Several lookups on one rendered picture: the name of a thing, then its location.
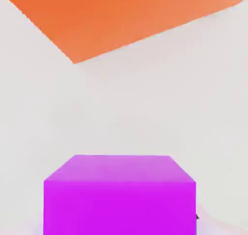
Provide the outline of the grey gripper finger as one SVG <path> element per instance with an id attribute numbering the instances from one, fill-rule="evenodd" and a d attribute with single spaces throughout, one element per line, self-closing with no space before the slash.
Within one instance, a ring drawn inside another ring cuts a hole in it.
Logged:
<path id="1" fill-rule="evenodd" d="M 196 206 L 197 235 L 248 235 L 248 231 L 212 218 L 202 205 Z"/>

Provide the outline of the small magenta cube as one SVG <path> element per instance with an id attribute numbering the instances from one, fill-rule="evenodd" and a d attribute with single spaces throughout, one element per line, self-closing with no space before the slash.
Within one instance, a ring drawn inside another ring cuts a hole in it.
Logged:
<path id="1" fill-rule="evenodd" d="M 169 156 L 75 155 L 44 181 L 43 235 L 196 235 L 196 182 Z"/>

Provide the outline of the large orange box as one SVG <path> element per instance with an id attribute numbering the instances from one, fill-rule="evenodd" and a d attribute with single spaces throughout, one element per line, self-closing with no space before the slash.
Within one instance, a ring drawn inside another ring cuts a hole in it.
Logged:
<path id="1" fill-rule="evenodd" d="M 242 0 L 10 0 L 73 63 Z"/>

